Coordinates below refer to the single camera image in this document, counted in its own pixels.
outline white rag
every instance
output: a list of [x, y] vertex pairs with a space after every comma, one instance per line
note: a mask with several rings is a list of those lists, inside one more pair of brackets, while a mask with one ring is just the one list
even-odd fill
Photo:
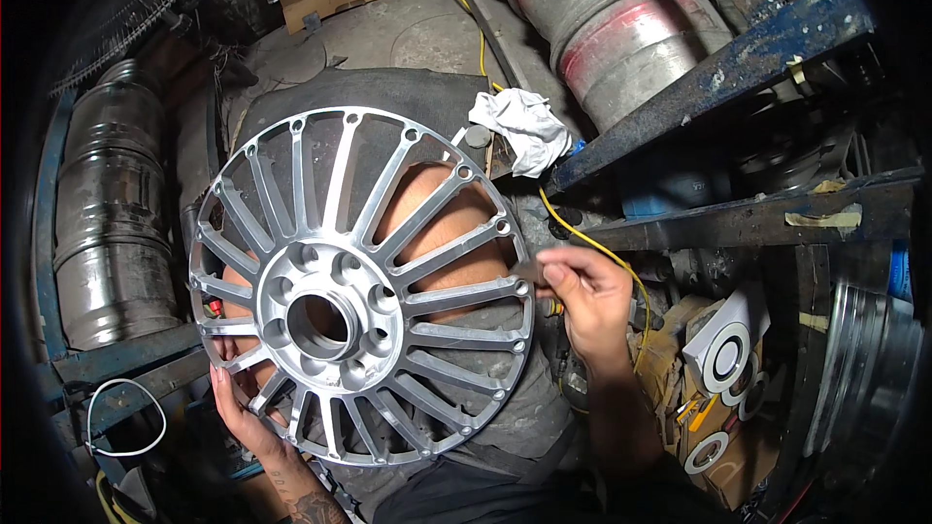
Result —
[[505, 136], [515, 150], [516, 177], [536, 179], [572, 146], [569, 130], [553, 116], [547, 99], [523, 89], [476, 94], [469, 121]]

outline metal pipe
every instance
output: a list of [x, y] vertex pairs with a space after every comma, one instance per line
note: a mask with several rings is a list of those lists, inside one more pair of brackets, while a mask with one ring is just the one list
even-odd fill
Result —
[[600, 132], [732, 39], [710, 0], [508, 0]]
[[90, 350], [180, 324], [162, 218], [164, 112], [133, 61], [75, 104], [59, 172], [54, 268], [64, 334]]

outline person's leg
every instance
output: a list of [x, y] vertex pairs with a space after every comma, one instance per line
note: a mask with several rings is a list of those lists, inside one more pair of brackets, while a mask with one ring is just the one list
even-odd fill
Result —
[[[440, 186], [450, 174], [450, 170], [450, 166], [439, 163], [412, 166], [399, 183], [398, 190], [393, 195], [379, 223], [374, 241], [378, 243], [401, 224], [431, 192]], [[487, 222], [494, 213], [493, 204], [478, 185], [464, 189], [405, 247], [399, 255], [399, 264], [410, 262], [475, 229]], [[445, 289], [506, 277], [508, 276], [506, 260], [514, 259], [513, 251], [514, 248], [509, 244], [485, 244], [436, 273], [421, 279], [415, 283], [415, 289], [419, 291]], [[245, 280], [231, 268], [225, 270], [223, 277], [233, 283], [246, 284]], [[517, 304], [493, 308], [480, 306], [480, 309], [481, 311], [471, 311], [475, 310], [473, 308], [439, 312], [432, 315], [431, 320], [449, 322], [459, 318], [458, 324], [487, 329], [498, 327], [515, 329], [521, 325], [521, 308]], [[235, 304], [228, 304], [225, 306], [225, 314], [227, 317], [244, 316], [250, 315], [250, 311], [239, 308]], [[320, 320], [322, 312], [309, 312], [309, 315], [317, 321]], [[228, 344], [233, 351], [229, 355], [233, 355], [235, 352], [245, 352], [255, 346], [257, 339], [237, 338], [235, 343]], [[508, 353], [493, 352], [479, 355], [474, 352], [456, 350], [444, 352], [438, 350], [434, 353], [457, 366], [480, 373], [492, 373], [496, 367], [509, 367], [512, 356]], [[529, 361], [516, 390], [492, 422], [472, 437], [472, 441], [482, 445], [494, 445], [528, 459], [536, 459], [550, 448], [553, 441], [571, 421], [571, 411], [554, 387], [548, 366], [537, 343], [531, 345], [528, 355]], [[253, 367], [251, 372], [256, 382], [262, 385], [274, 370], [275, 367], [271, 362], [265, 362]], [[450, 388], [443, 384], [437, 384], [435, 387], [441, 393]], [[457, 394], [460, 397], [464, 394], [469, 395], [463, 391]], [[476, 400], [474, 404], [479, 409], [484, 406], [481, 400]], [[465, 404], [467, 411], [469, 411], [469, 406], [470, 401], [467, 401]], [[347, 492], [363, 504], [364, 515], [368, 518], [371, 518], [372, 512], [381, 500], [400, 489], [414, 473], [431, 464], [430, 461], [425, 460], [397, 467], [355, 468], [330, 461], [323, 461], [323, 463], [331, 469], [333, 476]]]

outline center bore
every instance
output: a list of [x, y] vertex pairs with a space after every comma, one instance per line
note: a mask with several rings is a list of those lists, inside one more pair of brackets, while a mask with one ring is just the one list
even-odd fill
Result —
[[285, 324], [301, 352], [318, 360], [343, 357], [356, 343], [359, 326], [352, 306], [329, 291], [297, 297], [288, 306]]

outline gray pants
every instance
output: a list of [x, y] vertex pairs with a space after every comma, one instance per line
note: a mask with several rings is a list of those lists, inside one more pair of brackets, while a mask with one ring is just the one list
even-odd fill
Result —
[[[459, 320], [469, 328], [508, 328], [515, 322], [520, 325], [521, 311], [516, 306], [491, 306], [474, 311]], [[475, 353], [456, 350], [432, 350], [432, 354], [473, 372], [493, 373], [496, 365], [509, 364], [508, 353]], [[445, 386], [436, 384], [442, 391]], [[541, 346], [531, 344], [528, 362], [518, 381], [517, 388], [501, 411], [475, 434], [465, 445], [450, 450], [446, 457], [489, 471], [501, 471], [476, 457], [470, 447], [493, 446], [520, 458], [535, 460], [543, 456], [557, 437], [573, 421], [572, 411], [560, 396], [550, 376], [550, 368]], [[386, 467], [351, 467], [320, 460], [343, 489], [360, 503], [364, 518], [372, 521], [379, 504], [398, 491], [417, 472], [433, 463], [420, 460], [403, 465]]]

